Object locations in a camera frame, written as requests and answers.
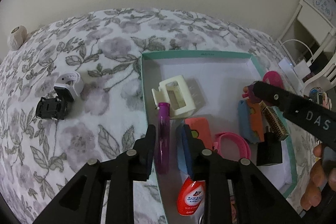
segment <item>white watch strap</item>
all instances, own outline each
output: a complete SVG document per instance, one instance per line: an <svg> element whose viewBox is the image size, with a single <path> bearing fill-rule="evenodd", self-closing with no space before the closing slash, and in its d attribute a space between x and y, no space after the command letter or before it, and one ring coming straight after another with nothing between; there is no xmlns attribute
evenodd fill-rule
<svg viewBox="0 0 336 224"><path fill-rule="evenodd" d="M66 84L69 81L73 81L73 85ZM75 97L80 96L80 93L84 87L84 83L81 75L78 72L69 72L60 75L57 78L54 86L66 88L70 91L72 97L75 99Z"/></svg>

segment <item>purple test tube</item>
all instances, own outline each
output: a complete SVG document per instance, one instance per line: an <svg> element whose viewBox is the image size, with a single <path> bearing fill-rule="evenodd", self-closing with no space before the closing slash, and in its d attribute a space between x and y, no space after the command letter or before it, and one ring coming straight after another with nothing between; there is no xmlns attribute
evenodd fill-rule
<svg viewBox="0 0 336 224"><path fill-rule="evenodd" d="M157 119L158 142L155 153L156 170L159 174L167 174L169 171L169 138L170 138L170 104L159 103L159 114Z"/></svg>

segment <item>pink bracelet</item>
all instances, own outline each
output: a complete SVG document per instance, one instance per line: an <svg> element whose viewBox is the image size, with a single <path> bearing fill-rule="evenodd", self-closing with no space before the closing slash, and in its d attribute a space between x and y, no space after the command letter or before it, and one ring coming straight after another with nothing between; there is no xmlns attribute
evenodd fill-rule
<svg viewBox="0 0 336 224"><path fill-rule="evenodd" d="M247 158L249 160L251 159L251 149L243 137L231 132L223 132L216 134L215 138L216 141L213 143L213 148L214 150L218 151L219 155L223 156L221 154L221 139L227 138L238 146L240 158Z"/></svg>

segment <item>white chair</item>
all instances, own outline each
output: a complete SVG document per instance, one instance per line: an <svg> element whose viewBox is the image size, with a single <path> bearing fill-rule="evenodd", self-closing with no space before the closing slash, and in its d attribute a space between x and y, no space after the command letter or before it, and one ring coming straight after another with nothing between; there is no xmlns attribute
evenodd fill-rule
<svg viewBox="0 0 336 224"><path fill-rule="evenodd" d="M320 45L318 50L307 61L308 67L322 53L322 51L334 51L336 28L314 6L312 6L306 0L300 0L293 17L289 21L283 33L277 39L277 41L280 43L280 45L294 64L295 61L293 60L286 47L282 44L282 39L288 32L289 28L293 25L295 19L297 19L303 25L303 27L305 27L305 29L307 29L307 31L311 34L315 41Z"/></svg>
<svg viewBox="0 0 336 224"><path fill-rule="evenodd" d="M314 87L321 87L323 91L328 91L336 86L336 54L331 58L328 64L318 74L308 79L304 83L302 92L309 96L309 92Z"/></svg>

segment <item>floral bedsheet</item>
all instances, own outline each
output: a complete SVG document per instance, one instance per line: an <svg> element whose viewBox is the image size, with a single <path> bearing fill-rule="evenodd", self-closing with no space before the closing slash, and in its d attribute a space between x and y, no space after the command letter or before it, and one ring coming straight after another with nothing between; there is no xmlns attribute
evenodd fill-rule
<svg viewBox="0 0 336 224"><path fill-rule="evenodd" d="M114 159L146 132L139 59L143 52L179 49L248 52L282 73L283 56L268 35L181 10L70 17L35 30L9 52L0 65L0 192L22 224L32 223L89 158ZM37 119L39 98L54 97L58 75L72 70L85 85L67 119ZM300 210L314 138L290 128L299 182L288 201ZM153 172L134 184L134 210L136 224L166 223Z"/></svg>

